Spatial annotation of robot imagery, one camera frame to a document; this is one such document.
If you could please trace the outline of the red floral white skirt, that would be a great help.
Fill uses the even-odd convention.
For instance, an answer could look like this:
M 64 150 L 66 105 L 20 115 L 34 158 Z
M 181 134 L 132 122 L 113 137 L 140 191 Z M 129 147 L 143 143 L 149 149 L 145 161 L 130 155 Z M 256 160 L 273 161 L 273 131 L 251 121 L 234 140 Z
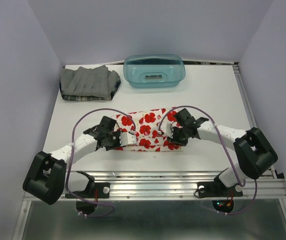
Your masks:
M 157 108 L 146 111 L 128 113 L 129 117 L 121 114 L 113 115 L 117 121 L 117 128 L 122 132 L 129 132 L 134 129 L 130 119 L 136 125 L 136 144 L 119 147 L 119 151 L 132 152 L 175 152 L 181 151 L 182 147 L 167 140 L 167 137 L 158 133 L 158 126 L 169 108 Z

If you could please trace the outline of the navy plaid skirt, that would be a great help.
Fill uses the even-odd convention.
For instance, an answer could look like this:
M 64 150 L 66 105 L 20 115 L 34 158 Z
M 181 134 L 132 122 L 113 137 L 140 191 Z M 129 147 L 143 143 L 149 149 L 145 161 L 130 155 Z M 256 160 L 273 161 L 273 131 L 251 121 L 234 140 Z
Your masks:
M 61 81 L 59 80 L 59 91 L 63 100 L 71 102 L 89 102 L 89 101 L 111 101 L 115 94 L 117 93 L 119 87 L 121 86 L 121 78 L 118 77 L 114 87 L 109 93 L 108 97 L 98 97 L 98 96 L 77 96 L 77 95 L 67 95 L 63 93 Z

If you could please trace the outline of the grey skirt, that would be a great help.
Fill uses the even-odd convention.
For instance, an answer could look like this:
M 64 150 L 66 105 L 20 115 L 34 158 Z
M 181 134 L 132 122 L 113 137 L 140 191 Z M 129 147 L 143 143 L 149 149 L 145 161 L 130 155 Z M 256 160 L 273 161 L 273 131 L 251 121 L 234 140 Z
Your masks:
M 102 65 L 96 68 L 62 69 L 59 77 L 66 95 L 108 97 L 119 74 Z

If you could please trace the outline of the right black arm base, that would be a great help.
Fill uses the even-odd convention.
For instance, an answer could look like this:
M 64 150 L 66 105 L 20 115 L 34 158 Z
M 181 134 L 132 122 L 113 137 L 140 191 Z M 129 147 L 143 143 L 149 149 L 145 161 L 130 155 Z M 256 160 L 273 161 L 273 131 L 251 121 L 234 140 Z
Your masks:
M 201 181 L 197 183 L 194 196 L 198 199 L 214 198 L 213 208 L 224 214 L 230 214 L 234 209 L 234 198 L 242 197 L 243 191 L 237 184 L 226 187 L 215 181 Z

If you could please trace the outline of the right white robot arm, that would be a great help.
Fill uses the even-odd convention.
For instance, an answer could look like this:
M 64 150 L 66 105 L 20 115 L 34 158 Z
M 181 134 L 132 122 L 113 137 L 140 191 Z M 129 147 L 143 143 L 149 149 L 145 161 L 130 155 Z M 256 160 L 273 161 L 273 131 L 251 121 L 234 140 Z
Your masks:
M 257 127 L 235 129 L 215 124 L 210 118 L 194 118 L 184 108 L 174 114 L 178 127 L 169 124 L 163 130 L 169 142 L 186 146 L 189 139 L 220 144 L 231 167 L 223 170 L 213 181 L 214 192 L 225 195 L 231 187 L 246 179 L 258 179 L 278 160 L 278 155 L 264 133 Z

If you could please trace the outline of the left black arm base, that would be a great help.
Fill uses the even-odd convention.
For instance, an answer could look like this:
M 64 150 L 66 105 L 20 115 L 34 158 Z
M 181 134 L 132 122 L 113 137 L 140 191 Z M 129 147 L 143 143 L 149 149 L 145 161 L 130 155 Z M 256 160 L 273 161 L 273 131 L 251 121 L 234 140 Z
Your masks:
M 68 188 L 64 191 L 67 199 L 77 199 L 75 204 L 79 216 L 85 218 L 98 218 L 110 215 L 114 206 L 109 203 L 99 203 L 99 199 L 110 197 L 109 182 L 95 182 L 95 177 L 84 172 L 76 171 L 70 174 Z

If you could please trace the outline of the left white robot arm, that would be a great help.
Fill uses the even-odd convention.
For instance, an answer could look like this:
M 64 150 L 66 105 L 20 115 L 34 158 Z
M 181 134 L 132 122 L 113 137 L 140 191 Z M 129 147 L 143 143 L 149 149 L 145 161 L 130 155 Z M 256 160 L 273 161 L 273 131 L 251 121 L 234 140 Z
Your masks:
M 30 165 L 22 188 L 48 205 L 54 204 L 70 190 L 82 197 L 95 193 L 95 178 L 84 171 L 68 173 L 69 168 L 81 158 L 101 148 L 120 147 L 121 131 L 117 121 L 103 116 L 100 123 L 83 132 L 72 143 L 46 153 L 38 152 Z

